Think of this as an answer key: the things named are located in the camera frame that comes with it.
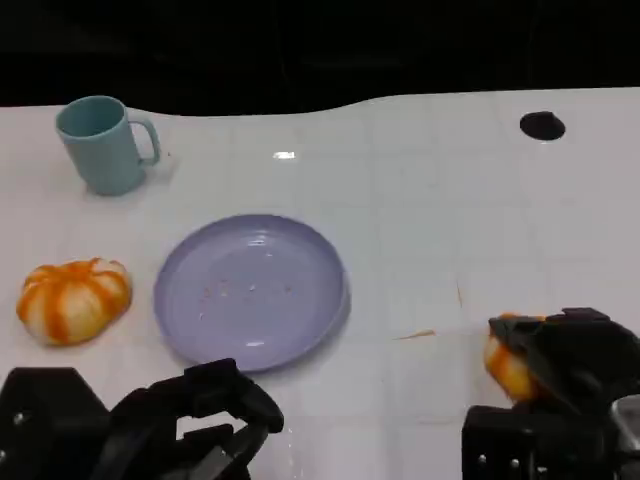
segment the teal mug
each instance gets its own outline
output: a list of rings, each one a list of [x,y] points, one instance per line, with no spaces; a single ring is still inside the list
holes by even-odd
[[[142,125],[153,146],[151,158],[141,158],[131,124]],[[147,118],[127,115],[124,104],[112,97],[80,98],[56,117],[56,130],[78,174],[99,195],[122,195],[139,186],[144,167],[160,159],[158,134]]]

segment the orange and white squash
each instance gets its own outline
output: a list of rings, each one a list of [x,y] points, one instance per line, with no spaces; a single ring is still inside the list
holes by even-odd
[[[129,274],[116,261],[43,265],[25,280],[16,311],[40,342],[72,345],[95,337],[122,315],[131,293]]]
[[[510,317],[516,315],[505,313],[500,316]],[[484,349],[484,364],[498,385],[515,402],[531,400],[540,393],[540,388],[526,364],[491,333]]]

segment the black wall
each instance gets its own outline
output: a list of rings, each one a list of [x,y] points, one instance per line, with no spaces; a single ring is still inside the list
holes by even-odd
[[[100,93],[226,115],[401,93],[636,86],[638,18],[619,0],[4,2],[0,105]]]

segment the pumpkin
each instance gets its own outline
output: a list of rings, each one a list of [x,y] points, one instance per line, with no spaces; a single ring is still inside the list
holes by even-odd
[[[505,313],[500,318],[516,316],[513,313]],[[540,393],[540,388],[527,365],[491,333],[484,349],[484,364],[498,385],[515,402],[531,400]]]
[[[94,258],[36,268],[16,311],[40,342],[72,345],[98,335],[131,303],[131,279],[116,261]]]

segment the white table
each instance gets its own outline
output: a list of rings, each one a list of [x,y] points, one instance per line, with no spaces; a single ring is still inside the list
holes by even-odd
[[[518,125],[544,109],[567,126],[548,144]],[[257,377],[287,430],[252,464],[256,479],[458,480],[466,408],[506,404],[482,368],[489,316],[589,305],[639,330],[640,89],[150,114],[160,165],[143,188],[111,199],[87,193],[74,172],[53,129],[58,110],[0,109],[1,381],[17,365],[72,365],[113,407],[179,374],[185,364],[154,323],[152,285],[171,248],[213,220],[288,215],[341,254],[353,287],[343,334]],[[131,309],[90,344],[40,347],[15,315],[21,282],[39,264],[93,256],[131,271]],[[423,329],[437,335],[395,340]]]

